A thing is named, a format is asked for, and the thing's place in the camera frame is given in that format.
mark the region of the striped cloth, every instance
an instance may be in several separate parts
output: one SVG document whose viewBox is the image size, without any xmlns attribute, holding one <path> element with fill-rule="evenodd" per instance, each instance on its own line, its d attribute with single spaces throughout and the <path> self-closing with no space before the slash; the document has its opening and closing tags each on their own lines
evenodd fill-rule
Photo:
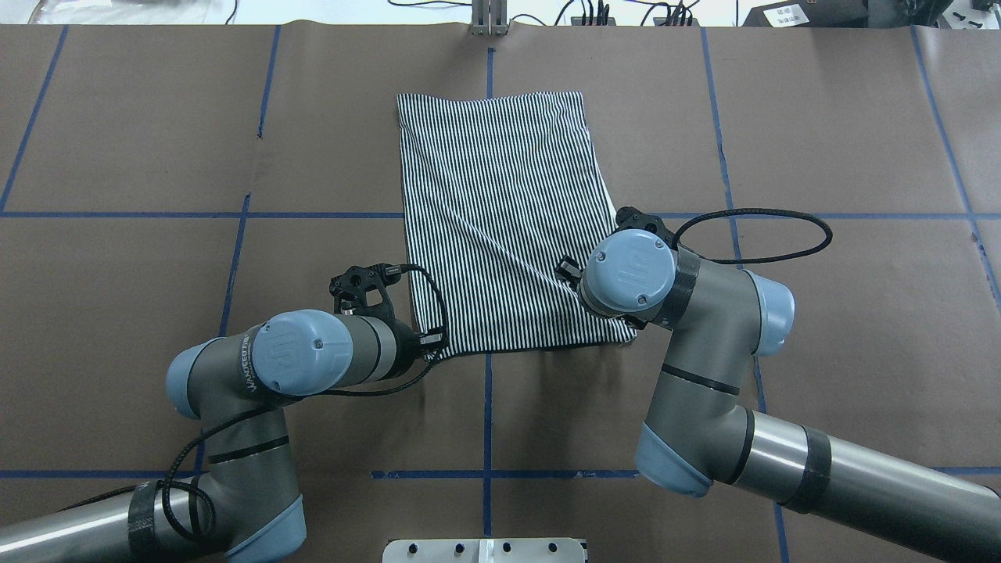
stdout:
<svg viewBox="0 0 1001 563">
<path fill-rule="evenodd" d="M 564 254 L 584 263 L 616 226 L 581 92 L 396 101 L 407 251 L 448 305 L 443 357 L 632 341 L 554 273 Z M 438 307 L 411 277 L 425 331 Z"/>
</svg>

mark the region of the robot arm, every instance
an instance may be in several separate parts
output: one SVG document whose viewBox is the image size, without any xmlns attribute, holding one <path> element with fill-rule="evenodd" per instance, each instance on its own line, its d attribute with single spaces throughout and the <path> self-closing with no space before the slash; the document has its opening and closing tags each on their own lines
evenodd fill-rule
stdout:
<svg viewBox="0 0 1001 563">
<path fill-rule="evenodd" d="M 645 477 L 694 497 L 720 481 L 941 559 L 1001 561 L 991 489 L 737 405 L 753 357 L 792 329 L 785 286 L 672 250 L 658 217 L 617 219 L 583 270 L 558 270 L 596 315 L 674 331 L 636 455 Z"/>
<path fill-rule="evenodd" d="M 283 313 L 178 355 L 167 371 L 167 394 L 179 413 L 200 419 L 204 429 L 254 415 L 205 441 L 211 473 L 179 480 L 201 493 L 163 495 L 143 483 L 131 494 L 8 526 L 0 529 L 0 560 L 180 561 L 223 551 L 233 563 L 262 563 L 295 551 L 305 519 L 281 408 L 399 376 L 447 344 L 443 330 L 418 335 L 393 318 L 385 286 L 404 270 L 355 266 L 333 278 L 336 310 L 349 315 Z M 382 303 L 368 306 L 365 295 L 373 290 Z M 184 530 L 194 521 L 201 533 L 185 538 L 169 525 L 164 499 Z"/>
</svg>

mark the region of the blue tape line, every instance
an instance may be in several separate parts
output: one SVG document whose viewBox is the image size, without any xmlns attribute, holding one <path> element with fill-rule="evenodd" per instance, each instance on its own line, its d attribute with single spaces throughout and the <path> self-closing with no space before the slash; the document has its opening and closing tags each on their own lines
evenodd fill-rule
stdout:
<svg viewBox="0 0 1001 563">
<path fill-rule="evenodd" d="M 933 467 L 948 475 L 1001 475 L 1001 467 Z"/>
<path fill-rule="evenodd" d="M 635 469 L 557 469 L 557 470 L 491 470 L 493 479 L 636 479 Z M 376 481 L 387 479 L 483 479 L 485 472 L 470 470 L 430 469 L 415 471 L 373 471 Z"/>
<path fill-rule="evenodd" d="M 122 218 L 122 219 L 235 219 L 242 216 L 236 211 L 3 211 L 0 216 L 11 218 Z"/>
<path fill-rule="evenodd" d="M 401 211 L 2 211 L 11 218 L 122 219 L 401 219 Z"/>
<path fill-rule="evenodd" d="M 486 99 L 493 97 L 493 47 L 486 49 Z"/>
<path fill-rule="evenodd" d="M 0 470 L 0 479 L 160 479 L 163 471 L 129 470 L 74 470 L 74 469 L 14 469 Z M 196 471 L 178 471 L 176 477 L 185 479 L 199 475 Z"/>
<path fill-rule="evenodd" d="M 494 479 L 636 479 L 633 469 L 516 470 L 492 471 Z"/>
<path fill-rule="evenodd" d="M 264 136 L 264 117 L 267 115 L 267 100 L 271 97 L 271 78 L 274 76 L 274 59 L 278 55 L 278 38 L 281 36 L 281 26 L 274 26 L 274 38 L 271 39 L 271 58 L 267 61 L 267 78 L 264 79 L 264 94 L 260 97 L 260 121 L 257 122 L 257 138 Z"/>
<path fill-rule="evenodd" d="M 952 143 L 949 142 L 949 135 L 945 132 L 945 124 L 942 122 L 942 114 L 939 113 L 938 102 L 935 101 L 935 93 L 932 92 L 931 82 L 928 80 L 928 71 L 925 68 L 925 56 L 921 51 L 921 41 L 918 39 L 918 28 L 911 26 L 911 41 L 914 43 L 914 55 L 918 59 L 918 71 L 921 73 L 921 82 L 925 85 L 925 94 L 928 96 L 928 104 L 931 106 L 932 116 L 935 117 L 935 126 L 938 127 L 939 136 L 942 138 L 942 146 L 945 147 L 945 155 L 949 160 L 949 168 L 952 169 L 953 178 L 956 180 L 956 188 L 959 190 L 959 198 L 963 201 L 963 209 L 970 221 L 970 229 L 977 237 L 977 249 L 980 252 L 980 262 L 984 265 L 987 273 L 987 282 L 991 288 L 991 295 L 994 298 L 994 306 L 1001 313 L 1001 292 L 998 292 L 997 277 L 994 275 L 994 268 L 991 260 L 987 257 L 987 250 L 984 249 L 984 237 L 980 235 L 980 227 L 977 226 L 977 219 L 973 214 L 973 207 L 970 205 L 970 197 L 966 192 L 966 184 L 963 176 L 959 173 L 959 165 L 956 163 L 956 155 L 952 150 Z"/>
<path fill-rule="evenodd" d="M 28 125 L 24 128 L 24 136 L 21 137 L 21 144 L 17 147 L 17 154 L 14 156 L 14 164 L 10 167 L 10 174 L 7 175 L 7 183 L 3 188 L 3 195 L 0 195 L 0 211 L 7 206 L 7 198 L 10 197 L 10 190 L 14 187 L 14 179 L 17 177 L 17 169 L 21 166 L 21 158 L 24 157 L 24 150 L 28 147 L 28 139 L 31 138 L 31 130 L 35 128 L 35 119 L 38 118 L 38 111 L 42 108 L 42 101 L 45 99 L 45 92 L 49 89 L 52 81 L 52 74 L 56 70 L 56 63 L 59 62 L 59 54 L 62 53 L 63 44 L 66 43 L 66 33 L 69 26 L 64 25 L 59 34 L 59 42 L 56 43 L 56 50 L 52 53 L 52 60 L 49 61 L 49 70 L 42 80 L 42 87 L 38 91 L 38 98 L 35 99 L 35 107 L 31 109 L 31 117 L 28 118 Z"/>
<path fill-rule="evenodd" d="M 240 250 L 243 248 L 243 231 L 247 226 L 247 212 L 250 209 L 250 194 L 243 197 L 243 211 L 240 213 L 240 225 L 236 229 L 236 243 L 233 245 L 233 259 L 229 263 L 229 279 L 226 283 L 226 299 L 222 302 L 222 319 L 219 321 L 219 335 L 226 336 L 229 328 L 229 309 L 233 304 L 233 285 L 236 283 L 236 268 L 240 264 Z"/>
<path fill-rule="evenodd" d="M 713 78 L 713 61 L 709 55 L 709 34 L 705 27 L 699 28 L 702 33 L 702 54 L 706 61 L 706 83 L 709 86 L 709 102 L 713 109 L 713 128 L 716 130 L 716 150 L 720 156 L 720 174 L 723 176 L 724 195 L 727 208 L 734 208 L 734 193 L 730 188 L 730 168 L 727 166 L 727 155 L 723 152 L 723 127 L 720 125 L 720 104 L 716 97 L 716 80 Z M 744 259 L 741 255 L 741 244 L 737 234 L 737 219 L 728 217 L 730 222 L 730 239 L 734 245 L 734 257 Z"/>
<path fill-rule="evenodd" d="M 482 479 L 483 472 L 478 469 L 471 470 L 416 470 L 416 471 L 373 471 L 372 479 L 376 481 L 385 479 Z"/>
<path fill-rule="evenodd" d="M 713 126 L 716 128 L 716 146 L 720 153 L 720 173 L 723 175 L 723 185 L 726 187 L 727 208 L 734 208 L 734 194 L 730 187 L 730 170 L 727 167 L 727 156 L 723 152 L 723 127 L 720 125 L 720 107 L 716 97 L 716 81 L 713 78 L 713 62 L 709 53 L 709 34 L 705 27 L 699 28 L 702 32 L 702 53 L 706 59 L 706 80 L 709 84 L 709 101 L 713 108 Z M 741 252 L 740 237 L 737 233 L 737 219 L 730 219 L 730 238 L 734 245 L 734 257 L 743 259 Z M 754 359 L 754 377 L 758 384 L 758 409 L 762 413 L 768 413 L 768 404 L 765 401 L 765 385 L 762 382 L 761 364 L 758 358 Z M 782 517 L 782 509 L 775 505 L 775 529 L 779 536 L 779 552 L 782 555 L 782 563 L 789 563 L 789 548 L 786 544 L 786 523 Z"/>
<path fill-rule="evenodd" d="M 486 354 L 483 362 L 483 537 L 492 534 L 490 477 L 493 471 L 493 355 Z"/>
<path fill-rule="evenodd" d="M 401 211 L 254 211 L 254 219 L 401 219 Z"/>
<path fill-rule="evenodd" d="M 709 101 L 713 109 L 713 126 L 716 129 L 716 149 L 720 155 L 720 172 L 723 174 L 723 185 L 727 188 L 727 207 L 734 208 L 734 197 L 730 191 L 730 168 L 727 166 L 727 155 L 723 152 L 723 127 L 720 126 L 720 106 L 716 98 L 716 81 L 713 79 L 713 61 L 709 56 L 709 34 L 706 28 L 702 32 L 702 54 L 706 61 L 706 81 L 709 85 Z"/>
<path fill-rule="evenodd" d="M 651 213 L 664 219 L 690 219 L 703 213 L 661 211 Z M 965 213 L 814 213 L 823 219 L 873 220 L 967 220 Z M 10 218 L 166 218 L 166 219 L 238 219 L 240 211 L 0 211 L 0 217 Z M 249 211 L 251 219 L 402 219 L 402 211 Z M 977 220 L 1001 220 L 1001 213 L 973 213 Z M 737 220 L 796 220 L 793 217 L 747 215 Z"/>
<path fill-rule="evenodd" d="M 789 563 L 789 542 L 786 541 L 786 519 L 782 515 L 782 507 L 778 503 L 772 503 L 772 510 L 775 511 L 775 528 L 779 531 L 779 557 L 782 563 Z"/>
<path fill-rule="evenodd" d="M 768 403 L 765 402 L 765 384 L 761 379 L 761 364 L 758 357 L 754 357 L 754 381 L 758 386 L 758 410 L 763 414 L 768 414 Z"/>
</svg>

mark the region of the black cable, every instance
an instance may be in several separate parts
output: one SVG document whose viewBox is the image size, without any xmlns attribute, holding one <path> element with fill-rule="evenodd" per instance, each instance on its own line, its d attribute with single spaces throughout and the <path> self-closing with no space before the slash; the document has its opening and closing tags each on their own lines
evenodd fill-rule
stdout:
<svg viewBox="0 0 1001 563">
<path fill-rule="evenodd" d="M 108 491 L 107 493 L 101 493 L 100 495 L 97 495 L 96 497 L 90 497 L 89 499 L 87 499 L 85 501 L 80 501 L 78 503 L 71 504 L 71 505 L 67 506 L 66 508 L 60 509 L 59 512 L 62 512 L 64 510 L 73 510 L 74 508 L 79 508 L 81 506 L 86 506 L 88 504 L 94 504 L 96 502 L 101 502 L 101 501 L 104 501 L 104 500 L 108 500 L 108 499 L 110 499 L 112 497 L 117 497 L 118 495 L 124 495 L 125 493 L 131 493 L 132 491 L 135 491 L 135 485 L 131 485 L 131 486 L 128 486 L 128 487 L 122 487 L 121 489 L 115 489 L 114 491 Z"/>
<path fill-rule="evenodd" d="M 560 15 L 557 16 L 557 21 L 555 21 L 553 25 L 560 25 L 560 19 L 563 18 L 564 13 L 567 12 L 567 8 L 570 8 L 570 5 L 576 1 L 577 0 L 567 0 L 567 3 L 564 4 L 563 9 L 560 10 Z"/>
<path fill-rule="evenodd" d="M 239 7 L 240 7 L 240 0 L 233 0 L 233 11 L 232 13 L 229 14 L 229 17 L 226 18 L 226 23 L 224 23 L 223 25 L 229 25 L 229 22 L 232 21 L 233 16 L 236 15 L 236 8 Z"/>
<path fill-rule="evenodd" d="M 416 272 L 419 272 L 421 275 L 424 276 L 424 279 L 427 280 L 427 285 L 430 286 L 430 288 L 431 288 L 431 293 L 434 294 L 434 301 L 437 302 L 438 307 L 441 310 L 441 336 L 442 336 L 442 339 L 447 340 L 447 338 L 448 338 L 448 308 L 444 304 L 444 297 L 441 295 L 441 289 L 438 288 L 437 284 L 434 283 L 434 279 L 430 276 L 429 273 L 427 273 L 427 270 L 424 269 L 423 267 L 421 267 L 421 266 L 419 266 L 419 265 L 417 265 L 415 263 L 400 264 L 400 267 L 402 268 L 403 271 L 416 271 Z M 424 369 L 420 372 L 420 374 L 417 375 L 417 377 L 413 378 L 412 380 L 410 380 L 410 381 L 408 381 L 406 383 L 400 384 L 400 385 L 398 385 L 396 387 L 391 387 L 391 388 L 388 388 L 388 389 L 378 389 L 378 390 L 374 390 L 374 391 L 341 391 L 339 389 L 328 389 L 326 391 L 320 392 L 319 395 L 337 395 L 337 396 L 341 396 L 341 397 L 384 397 L 386 395 L 392 395 L 394 393 L 399 393 L 400 391 L 403 391 L 404 389 L 409 389 L 410 387 L 413 387 L 414 385 L 416 385 L 417 382 L 419 382 L 420 380 L 424 379 L 424 376 L 426 376 L 427 373 L 430 372 L 431 369 L 434 366 L 437 366 L 441 362 L 442 362 L 442 360 L 441 360 L 441 350 L 439 349 L 439 350 L 436 350 L 433 355 L 431 355 L 430 360 L 427 361 L 427 366 L 424 367 Z"/>
<path fill-rule="evenodd" d="M 692 228 L 693 226 L 699 224 L 700 222 L 707 221 L 710 219 L 718 219 L 722 217 L 732 217 L 736 215 L 768 215 L 776 217 L 792 217 L 795 219 L 802 219 L 805 221 L 812 222 L 819 226 L 821 230 L 824 231 L 824 240 L 812 248 L 807 248 L 806 250 L 799 250 L 797 252 L 790 252 L 788 254 L 780 254 L 777 256 L 768 256 L 764 258 L 742 258 L 742 259 L 713 259 L 706 258 L 710 261 L 715 261 L 716 263 L 769 263 L 775 261 L 791 260 L 793 258 L 799 258 L 803 256 L 809 256 L 810 254 L 816 254 L 817 252 L 826 248 L 831 240 L 834 238 L 834 231 L 831 230 L 831 226 L 824 222 L 823 219 L 817 215 L 810 213 L 804 213 L 801 211 L 791 211 L 789 209 L 768 209 L 763 207 L 741 207 L 738 209 L 724 209 L 722 211 L 713 211 L 712 213 L 706 213 L 699 215 L 695 218 L 690 219 L 688 222 L 683 224 L 678 230 L 675 231 L 674 236 L 671 237 L 671 243 L 669 246 L 677 250 L 678 244 L 681 243 L 682 233 L 686 230 Z"/>
<path fill-rule="evenodd" d="M 411 7 L 411 6 L 426 6 L 428 4 L 447 4 L 449 6 L 472 6 L 470 2 L 452 2 L 451 0 L 425 0 L 424 2 L 396 2 L 395 0 L 385 0 L 393 6 Z"/>
<path fill-rule="evenodd" d="M 637 3 L 638 4 L 646 4 L 646 2 L 637 2 Z M 657 2 L 657 3 L 651 4 L 650 5 L 650 9 L 647 10 L 647 13 L 643 15 L 643 19 L 640 20 L 640 27 L 643 27 L 643 24 L 647 23 L 647 18 L 650 17 L 650 13 L 653 12 L 654 8 L 656 8 L 658 6 L 664 6 L 665 8 L 667 8 L 668 9 L 668 15 L 669 16 L 671 15 L 671 8 L 672 8 L 671 4 L 668 4 L 667 2 Z"/>
<path fill-rule="evenodd" d="M 511 17 L 511 21 L 515 21 L 515 20 L 517 20 L 518 18 L 532 18 L 532 19 L 534 19 L 534 20 L 538 21 L 539 23 L 541 23 L 541 24 L 543 24 L 543 25 L 546 25 L 546 22 L 544 22 L 543 20 L 541 20 L 541 19 L 537 18 L 536 16 L 534 16 L 534 15 L 532 15 L 532 14 L 518 14 L 517 16 L 512 16 L 512 17 Z"/>
<path fill-rule="evenodd" d="M 174 481 L 174 476 L 177 475 L 177 470 L 180 469 L 181 464 L 184 463 L 184 458 L 186 458 L 188 454 L 191 453 L 191 450 L 197 448 L 199 444 L 215 436 L 216 434 L 222 432 L 223 430 L 226 430 L 227 428 L 235 424 L 239 424 L 243 421 L 263 415 L 264 413 L 269 413 L 273 410 L 275 410 L 275 407 L 272 407 L 270 405 L 265 405 L 263 407 L 257 407 L 256 409 L 252 409 L 245 413 L 236 415 L 235 417 L 229 419 L 228 421 L 218 426 L 212 427 L 207 431 L 203 431 L 201 434 L 198 435 L 197 438 L 188 442 L 187 445 L 181 449 L 180 453 L 177 454 L 177 457 L 174 458 L 173 465 L 170 466 L 170 469 L 167 470 L 167 474 L 163 477 L 162 481 L 163 490 L 160 491 L 160 502 L 163 505 L 163 516 L 166 517 L 167 524 L 170 524 L 170 527 L 174 529 L 174 532 L 177 532 L 177 535 L 188 541 L 194 543 L 200 543 L 202 540 L 209 537 L 215 530 L 215 507 L 212 504 L 212 500 L 208 498 L 208 495 L 206 495 L 205 492 L 202 491 L 201 489 L 197 487 L 191 487 L 190 485 L 184 483 L 183 481 L 180 482 Z M 180 523 L 180 521 L 177 520 L 177 516 L 174 515 L 174 510 L 170 506 L 170 490 L 171 489 L 187 490 L 187 487 L 191 487 L 191 489 L 193 489 L 193 491 L 188 491 L 188 492 L 193 492 L 196 496 L 205 501 L 205 507 L 208 513 L 208 523 L 206 524 L 204 531 L 199 529 L 199 530 L 192 530 L 189 532 L 186 528 L 184 528 L 184 526 Z"/>
</svg>

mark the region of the black clamp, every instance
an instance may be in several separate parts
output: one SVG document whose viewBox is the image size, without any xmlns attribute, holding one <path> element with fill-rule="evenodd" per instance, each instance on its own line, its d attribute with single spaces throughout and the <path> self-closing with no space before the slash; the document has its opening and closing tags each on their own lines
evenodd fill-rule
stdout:
<svg viewBox="0 0 1001 563">
<path fill-rule="evenodd" d="M 334 313 L 378 319 L 392 329 L 397 340 L 408 340 L 406 335 L 401 333 L 403 329 L 406 329 L 405 332 L 410 331 L 396 320 L 392 300 L 389 299 L 386 288 L 399 283 L 404 272 L 413 269 L 419 268 L 385 262 L 369 266 L 352 265 L 344 273 L 330 278 Z M 379 303 L 368 304 L 368 294 L 371 292 L 378 292 Z M 444 327 L 435 327 L 427 332 L 418 333 L 416 338 L 417 352 L 420 355 L 431 354 L 448 346 L 448 334 Z"/>
</svg>

